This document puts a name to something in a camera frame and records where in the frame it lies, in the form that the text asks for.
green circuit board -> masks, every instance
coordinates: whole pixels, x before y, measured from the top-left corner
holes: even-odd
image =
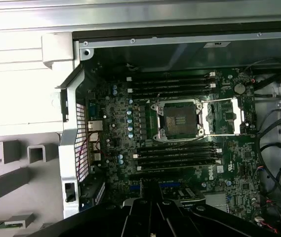
[[[190,71],[133,76],[137,79],[168,78],[200,73]],[[160,182],[162,184],[181,183],[185,187],[189,186],[198,189],[202,194],[225,193],[227,211],[250,220],[253,211],[252,203],[259,199],[257,194],[259,180],[257,178],[252,180],[258,160],[254,145],[256,115],[251,78],[243,74],[240,69],[222,69],[216,70],[214,83],[216,84],[214,93],[195,98],[201,101],[237,98],[248,125],[241,126],[242,135],[208,136],[198,141],[193,141],[194,143],[216,143],[217,147],[221,149],[221,154],[218,156],[216,164],[172,169],[177,174],[163,177]],[[235,92],[237,84],[247,85],[242,94]],[[117,91],[115,95],[113,95],[113,87]],[[105,170],[107,175],[105,198],[114,199],[118,204],[122,204],[127,198],[139,195],[139,180],[135,177],[141,171],[137,170],[137,160],[133,157],[137,148],[165,145],[153,139],[154,135],[157,134],[158,123],[157,113],[151,109],[151,106],[159,100],[159,97],[140,99],[130,103],[129,100],[132,98],[132,94],[127,89],[126,76],[122,76],[117,81],[108,82],[101,88],[89,93],[86,100],[88,119],[103,121],[103,131],[99,133],[99,150],[101,150],[102,154],[101,160],[98,161],[98,166]],[[189,104],[183,103],[181,106],[189,106]],[[208,116],[212,131],[218,134],[233,133],[234,117],[230,101],[212,103],[212,111],[212,114]],[[171,135],[170,137],[179,139],[196,137],[196,135]],[[168,144],[170,146],[179,146],[182,143],[170,142]],[[176,194],[179,199],[181,199],[181,196],[187,195],[183,193],[184,191],[177,189],[179,188],[167,186],[164,193]]]

perforated metal grille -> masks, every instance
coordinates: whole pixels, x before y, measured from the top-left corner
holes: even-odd
[[[78,133],[75,143],[77,178],[82,182],[88,175],[87,136],[85,126],[85,107],[77,104]]]

cpu socket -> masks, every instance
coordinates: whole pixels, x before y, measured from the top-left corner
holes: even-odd
[[[230,101],[234,114],[234,132],[232,134],[212,133],[210,120],[216,120],[209,108],[212,103]],[[240,125],[244,122],[243,111],[237,98],[212,101],[198,99],[158,101],[151,105],[157,113],[158,133],[153,139],[160,142],[185,142],[205,136],[239,135]]]

white label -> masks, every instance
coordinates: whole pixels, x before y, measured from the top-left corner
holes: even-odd
[[[189,195],[190,195],[191,197],[195,197],[195,195],[194,195],[194,193],[192,192],[191,189],[186,188],[185,190],[189,193]]]
[[[209,180],[214,180],[213,167],[214,167],[214,165],[211,165],[208,167],[208,179]]]
[[[233,164],[229,164],[228,165],[228,171],[232,171],[233,170]]]
[[[217,173],[218,173],[218,174],[224,173],[224,166],[223,166],[223,165],[218,165],[218,166],[217,166]]]
[[[229,44],[230,42],[210,42],[205,44],[204,48],[223,48]]]
[[[184,193],[183,193],[181,190],[179,190],[179,194],[180,194],[181,196],[184,196]]]

motherboard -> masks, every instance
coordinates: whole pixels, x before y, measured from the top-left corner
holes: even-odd
[[[197,202],[250,220],[259,200],[253,79],[242,69],[129,73],[86,97],[91,173],[122,205],[140,179],[164,198]]]

